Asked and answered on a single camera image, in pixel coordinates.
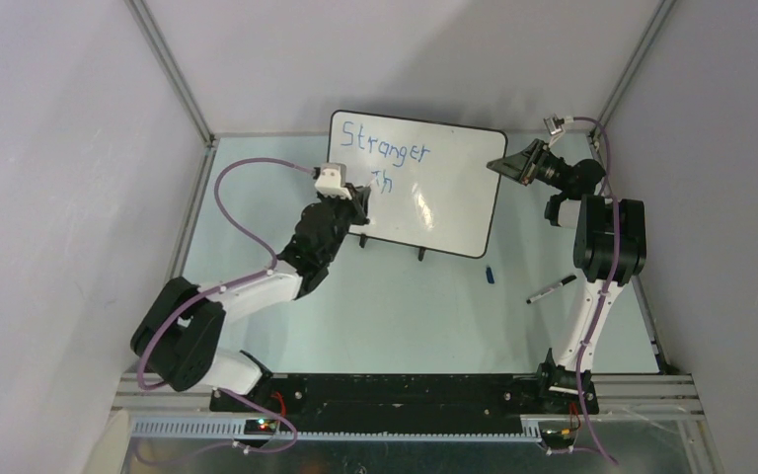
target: whiteboard black border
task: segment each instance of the whiteboard black border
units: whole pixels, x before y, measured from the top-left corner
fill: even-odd
[[[372,114],[369,112],[360,112],[360,111],[351,111],[348,109],[338,109],[335,112],[333,112],[332,115],[330,115],[330,131],[327,132],[327,163],[330,163],[330,152],[332,151],[333,146],[333,119],[336,117],[336,114],[339,112],[345,112],[350,114],[359,114],[362,116],[372,116],[372,117],[379,117],[382,119],[397,119],[397,120],[407,120],[407,121],[418,121],[420,123],[431,123],[434,125],[445,125],[445,126],[454,126],[456,128],[470,128],[472,130],[481,130],[481,131],[494,131],[497,133],[500,133],[504,137],[504,151],[501,153],[500,158],[503,158],[507,154],[507,147],[509,146],[509,138],[507,137],[507,134],[504,133],[503,130],[496,130],[493,128],[484,128],[482,126],[470,126],[470,125],[459,125],[457,123],[448,123],[445,121],[434,121],[434,120],[423,120],[419,118],[408,118],[408,117],[400,117],[400,116],[386,116],[383,114]],[[484,255],[487,254],[487,250],[490,249],[490,236],[493,234],[493,220],[495,218],[495,206],[498,204],[498,192],[501,190],[501,175],[498,175],[498,181],[495,183],[495,195],[493,196],[493,210],[490,213],[490,226],[487,228],[487,242],[484,244],[484,252],[477,256],[471,256],[471,255],[463,255],[458,254],[455,252],[447,252],[445,250],[439,250],[439,249],[432,249],[430,247],[424,247],[422,245],[413,245],[413,244],[406,244],[405,242],[398,242],[396,240],[391,239],[380,239],[378,237],[371,237],[367,236],[368,240],[381,240],[383,242],[390,242],[392,244],[398,244],[398,245],[404,245],[406,247],[412,247],[415,249],[424,249],[424,250],[430,250],[431,252],[440,252],[441,254],[448,254],[448,255],[456,255],[458,257],[464,257],[467,259],[474,259],[479,260],[484,257]],[[363,234],[358,232],[349,232],[347,231],[347,234],[349,235],[356,235],[361,236]]]

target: white wall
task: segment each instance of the white wall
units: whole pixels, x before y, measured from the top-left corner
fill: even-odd
[[[78,472],[203,153],[120,0],[0,1],[0,472]]]
[[[727,472],[758,472],[758,2],[679,2],[610,132],[662,341]]]
[[[339,108],[506,129],[596,115],[657,0],[152,0],[217,132]]]

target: whiteboard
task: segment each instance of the whiteboard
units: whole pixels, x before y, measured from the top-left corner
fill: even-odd
[[[502,158],[497,130],[336,111],[327,161],[370,184],[367,225],[350,233],[480,258],[487,251]]]

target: marker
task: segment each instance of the marker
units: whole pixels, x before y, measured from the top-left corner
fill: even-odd
[[[556,283],[543,288],[538,293],[536,293],[533,296],[530,296],[529,298],[527,298],[527,304],[535,303],[536,301],[539,301],[540,299],[542,299],[545,296],[553,293],[554,291],[562,288],[563,286],[565,286],[566,284],[574,281],[575,279],[576,279],[576,275],[574,275],[574,274],[571,274],[571,275],[568,275],[568,276],[564,277],[563,279],[557,281]]]

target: metal frame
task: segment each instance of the metal frame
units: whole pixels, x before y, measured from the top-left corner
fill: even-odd
[[[173,57],[146,0],[125,0],[138,27],[154,52],[168,81],[176,92],[180,103],[190,117],[207,150],[195,179],[185,223],[180,229],[177,248],[168,270],[168,276],[182,273],[190,250],[190,241],[199,210],[206,191],[207,181],[218,147],[218,139],[207,125],[190,86]],[[644,30],[635,50],[629,58],[613,92],[609,96],[598,119],[608,124],[622,98],[629,90],[633,79],[651,50],[655,39],[664,27],[676,0],[660,0],[655,12]],[[636,296],[644,315],[644,323],[649,332],[655,356],[662,373],[666,373],[665,354],[655,330],[654,320],[649,311],[643,285],[634,278]],[[147,374],[148,381],[157,381],[156,376]],[[719,458],[713,446],[713,439],[705,420],[704,411],[693,378],[690,375],[640,375],[640,374],[595,374],[592,378],[597,392],[600,413],[592,418],[603,421],[666,422],[675,421],[679,434],[685,440],[690,469],[693,473],[722,472]],[[242,434],[239,423],[255,418],[254,414],[211,413],[209,411],[211,389],[195,386],[193,389],[176,393],[167,387],[152,392],[142,392],[133,372],[125,373],[117,388],[112,412],[125,409],[134,419],[134,436],[152,437],[209,437],[230,439]],[[479,441],[535,441],[538,440],[539,423],[563,421],[560,415],[522,415],[525,433],[515,435],[462,435],[433,436],[411,434],[301,434],[304,439],[326,440],[479,440]]]

